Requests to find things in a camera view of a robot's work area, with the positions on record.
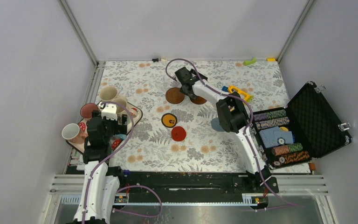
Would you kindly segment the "blue-grey round coaster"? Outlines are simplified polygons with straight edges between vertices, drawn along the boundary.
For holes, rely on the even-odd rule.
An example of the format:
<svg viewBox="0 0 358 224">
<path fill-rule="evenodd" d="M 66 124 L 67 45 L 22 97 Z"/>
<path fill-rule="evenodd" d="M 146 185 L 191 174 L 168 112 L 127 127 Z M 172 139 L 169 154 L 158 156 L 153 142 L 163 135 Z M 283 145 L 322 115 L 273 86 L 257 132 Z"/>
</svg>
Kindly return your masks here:
<svg viewBox="0 0 358 224">
<path fill-rule="evenodd" d="M 211 120 L 211 127 L 213 130 L 217 131 L 217 132 L 224 132 L 225 130 L 221 127 L 219 119 L 218 118 L 214 118 Z"/>
</svg>

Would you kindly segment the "red round coaster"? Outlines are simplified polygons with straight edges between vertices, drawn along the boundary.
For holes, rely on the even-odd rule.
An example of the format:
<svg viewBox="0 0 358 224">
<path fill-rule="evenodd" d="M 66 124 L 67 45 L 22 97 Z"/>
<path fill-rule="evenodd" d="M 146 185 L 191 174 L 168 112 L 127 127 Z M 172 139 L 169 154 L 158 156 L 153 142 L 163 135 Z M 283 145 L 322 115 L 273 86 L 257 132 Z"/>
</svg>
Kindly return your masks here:
<svg viewBox="0 0 358 224">
<path fill-rule="evenodd" d="M 171 131 L 171 137 L 174 141 L 183 141 L 186 138 L 186 131 L 181 126 L 176 126 Z"/>
</svg>

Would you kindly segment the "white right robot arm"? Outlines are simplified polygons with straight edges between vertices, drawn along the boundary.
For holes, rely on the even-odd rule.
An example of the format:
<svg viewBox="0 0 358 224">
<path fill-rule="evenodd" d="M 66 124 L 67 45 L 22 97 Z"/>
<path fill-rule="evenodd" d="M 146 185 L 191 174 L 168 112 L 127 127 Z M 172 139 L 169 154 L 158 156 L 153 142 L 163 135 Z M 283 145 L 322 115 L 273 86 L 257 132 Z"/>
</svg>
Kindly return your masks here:
<svg viewBox="0 0 358 224">
<path fill-rule="evenodd" d="M 276 180 L 271 177 L 268 166 L 256 150 L 250 133 L 253 118 L 248 116 L 239 94 L 228 94 L 212 87 L 196 69 L 193 71 L 197 76 L 186 67 L 175 72 L 176 80 L 181 84 L 180 91 L 191 99 L 201 97 L 215 104 L 220 126 L 231 134 L 245 162 L 250 189 L 261 192 L 267 188 L 268 192 L 276 195 L 278 189 L 273 189 Z"/>
</svg>

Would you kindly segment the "brown wooden coaster top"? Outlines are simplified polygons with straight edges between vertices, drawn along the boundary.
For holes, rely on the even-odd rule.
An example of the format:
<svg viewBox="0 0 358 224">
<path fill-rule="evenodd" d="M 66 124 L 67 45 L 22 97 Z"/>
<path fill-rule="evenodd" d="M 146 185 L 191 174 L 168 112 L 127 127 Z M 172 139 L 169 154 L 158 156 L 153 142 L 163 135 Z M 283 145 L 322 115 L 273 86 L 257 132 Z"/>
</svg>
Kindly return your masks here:
<svg viewBox="0 0 358 224">
<path fill-rule="evenodd" d="M 179 104 L 185 99 L 185 94 L 180 91 L 180 88 L 172 87 L 166 91 L 165 98 L 171 104 Z"/>
</svg>

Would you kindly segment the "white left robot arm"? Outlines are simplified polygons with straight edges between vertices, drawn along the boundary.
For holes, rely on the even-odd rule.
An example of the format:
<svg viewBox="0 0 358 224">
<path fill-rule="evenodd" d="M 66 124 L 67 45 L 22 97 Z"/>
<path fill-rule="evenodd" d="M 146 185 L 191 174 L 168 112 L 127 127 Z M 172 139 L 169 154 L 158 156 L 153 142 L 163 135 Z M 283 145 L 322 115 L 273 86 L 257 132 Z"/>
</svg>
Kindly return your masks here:
<svg viewBox="0 0 358 224">
<path fill-rule="evenodd" d="M 86 123 L 83 142 L 84 182 L 81 201 L 74 215 L 74 224 L 108 224 L 116 192 L 122 191 L 126 180 L 122 175 L 109 174 L 107 160 L 112 157 L 111 138 L 126 135 L 134 125 L 127 114 L 94 112 Z"/>
</svg>

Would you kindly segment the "cream mug with handle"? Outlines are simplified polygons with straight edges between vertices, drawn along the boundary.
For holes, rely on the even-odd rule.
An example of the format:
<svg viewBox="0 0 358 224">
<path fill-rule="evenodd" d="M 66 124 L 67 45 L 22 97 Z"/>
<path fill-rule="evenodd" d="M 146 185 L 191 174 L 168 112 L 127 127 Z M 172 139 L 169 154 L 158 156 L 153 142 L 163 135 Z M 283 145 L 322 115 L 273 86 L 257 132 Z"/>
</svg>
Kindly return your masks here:
<svg viewBox="0 0 358 224">
<path fill-rule="evenodd" d="M 117 98 L 113 99 L 112 102 L 118 103 L 117 105 L 117 114 L 127 114 L 125 109 L 128 108 L 128 99 L 125 96 L 118 96 Z"/>
</svg>

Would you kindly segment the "brown wooden coaster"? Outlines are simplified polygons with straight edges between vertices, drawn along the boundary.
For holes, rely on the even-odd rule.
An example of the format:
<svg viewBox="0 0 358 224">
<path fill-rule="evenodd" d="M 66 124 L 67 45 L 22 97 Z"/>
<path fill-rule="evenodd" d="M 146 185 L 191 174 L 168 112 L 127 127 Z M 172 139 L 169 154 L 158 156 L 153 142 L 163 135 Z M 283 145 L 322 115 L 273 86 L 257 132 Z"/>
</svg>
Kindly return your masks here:
<svg viewBox="0 0 358 224">
<path fill-rule="evenodd" d="M 196 98 L 190 98 L 190 101 L 196 105 L 202 105 L 207 102 L 206 99 L 204 99 L 200 96 L 197 96 Z"/>
<path fill-rule="evenodd" d="M 172 87 L 166 91 L 165 98 L 171 104 L 179 104 L 185 99 L 185 94 L 180 91 L 180 88 Z"/>
</svg>

